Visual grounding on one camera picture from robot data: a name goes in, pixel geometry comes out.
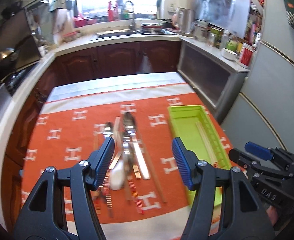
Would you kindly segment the operator right hand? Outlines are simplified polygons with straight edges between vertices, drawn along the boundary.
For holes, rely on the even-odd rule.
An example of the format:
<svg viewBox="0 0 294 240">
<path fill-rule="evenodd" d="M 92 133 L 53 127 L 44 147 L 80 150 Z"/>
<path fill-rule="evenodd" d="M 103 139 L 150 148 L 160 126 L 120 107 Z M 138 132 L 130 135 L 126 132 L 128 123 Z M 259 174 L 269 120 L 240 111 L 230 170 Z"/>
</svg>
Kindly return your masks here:
<svg viewBox="0 0 294 240">
<path fill-rule="evenodd" d="M 278 220 L 278 212 L 277 209 L 270 205 L 267 210 L 266 210 L 268 217 L 272 223 L 272 225 L 276 224 L 277 220 Z"/>
</svg>

